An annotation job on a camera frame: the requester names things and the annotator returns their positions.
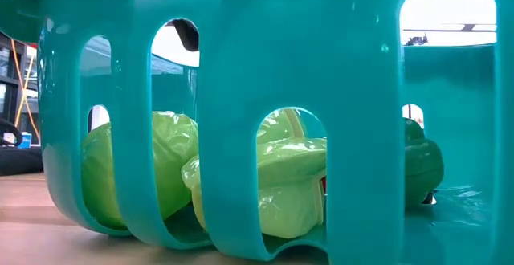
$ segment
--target teal plastic basket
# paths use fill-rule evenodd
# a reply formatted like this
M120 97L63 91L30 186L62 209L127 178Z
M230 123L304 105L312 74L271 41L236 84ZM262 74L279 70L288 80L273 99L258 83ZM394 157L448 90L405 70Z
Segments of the teal plastic basket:
M0 29L39 39L45 174L55 204L81 226L176 250L214 245L245 259L308 245L335 265L514 264L514 0L496 0L494 45L405 48L404 0L1 1L12 17ZM171 18L189 19L200 33L195 89L187 74L149 73L153 37ZM95 35L112 48L104 74L79 69ZM111 117L129 231L101 226L84 205L80 143L97 104ZM446 167L437 204L408 214L404 104L422 108ZM325 224L287 241L259 228L255 132L268 113L291 106L323 123L329 177ZM369 107L378 119L363 117ZM199 122L208 237L184 221L190 212L161 219L152 110Z

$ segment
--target black chair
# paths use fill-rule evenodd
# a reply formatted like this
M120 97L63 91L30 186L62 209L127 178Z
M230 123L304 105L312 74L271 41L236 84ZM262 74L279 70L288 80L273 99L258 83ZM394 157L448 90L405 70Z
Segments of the black chair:
M16 143L4 140L3 133L13 133ZM43 171L41 148L19 149L18 146L21 144L22 133L7 120L0 119L0 176Z

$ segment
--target floor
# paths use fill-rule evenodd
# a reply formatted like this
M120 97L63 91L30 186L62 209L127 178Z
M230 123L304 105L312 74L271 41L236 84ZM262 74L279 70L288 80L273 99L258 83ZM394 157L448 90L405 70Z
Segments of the floor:
M0 265L251 265L216 251L176 252L77 226L55 208L42 174L0 177ZM327 264L311 248L284 252L273 265Z

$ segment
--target green plastic object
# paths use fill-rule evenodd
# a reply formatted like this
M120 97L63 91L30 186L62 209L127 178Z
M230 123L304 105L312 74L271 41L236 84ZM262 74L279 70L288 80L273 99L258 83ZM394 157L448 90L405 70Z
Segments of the green plastic object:
M257 145L259 218L263 234L293 239L324 221L326 139L288 138ZM192 190L194 211L206 228L202 208L200 160L182 167L182 179Z
M157 197L161 216L166 219L191 201L191 193L181 180L181 167L198 154L198 126L188 116L154 112L152 128ZM125 229L116 200L111 123L88 134L82 153L86 207L100 224Z
M303 136L304 124L300 119L300 114L292 108L277 109L266 116L259 126L257 144Z
M405 127L405 206L420 206L444 176L443 155L439 147L425 138L421 126L404 118Z

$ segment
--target orange cable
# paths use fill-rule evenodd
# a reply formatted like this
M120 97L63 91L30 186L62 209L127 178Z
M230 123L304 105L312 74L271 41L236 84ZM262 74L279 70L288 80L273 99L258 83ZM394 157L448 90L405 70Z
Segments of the orange cable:
M27 76L25 76L25 84L23 85L23 91L25 91L27 89L27 86L29 84L29 74L31 73L33 62L34 62L34 55L31 55L31 62L29 63L29 70L27 71ZM20 101L20 103L25 101L26 98L27 98L27 95L25 93L23 93L22 100ZM14 122L15 127L18 127L19 117L21 116L21 113L22 113L22 105L20 105L18 107L18 112L16 113L16 121Z
M10 39L10 44L13 47L14 62L16 63L16 72L18 73L19 83L22 84L23 83L22 73L21 73L21 71L19 69L18 54L16 53L16 46L14 45L14 40L13 39ZM22 90L22 100L23 100L24 97L25 97L25 89ZM34 119L32 118L31 108L29 107L29 103L28 103L27 99L25 99L24 102L25 102L25 106L27 107L27 112L28 112L29 118L31 119L32 128L34 129L34 132L35 132L36 136L38 136L38 139L41 140L41 137L39 136L39 131L38 131L38 129L35 126Z

